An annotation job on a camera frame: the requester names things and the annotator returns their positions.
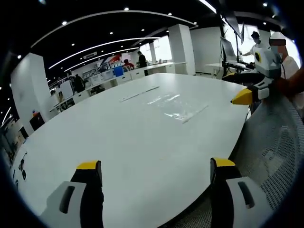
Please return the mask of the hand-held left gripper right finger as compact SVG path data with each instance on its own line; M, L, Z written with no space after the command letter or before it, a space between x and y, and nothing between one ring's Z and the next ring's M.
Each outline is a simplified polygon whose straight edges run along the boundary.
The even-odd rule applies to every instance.
M229 159L210 159L212 228L260 228L273 214L266 194Z

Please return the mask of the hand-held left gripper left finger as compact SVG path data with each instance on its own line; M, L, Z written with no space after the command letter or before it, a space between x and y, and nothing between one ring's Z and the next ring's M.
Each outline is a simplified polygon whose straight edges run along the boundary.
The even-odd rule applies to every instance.
M84 162L49 195L39 218L49 228L102 228L102 187L101 162Z

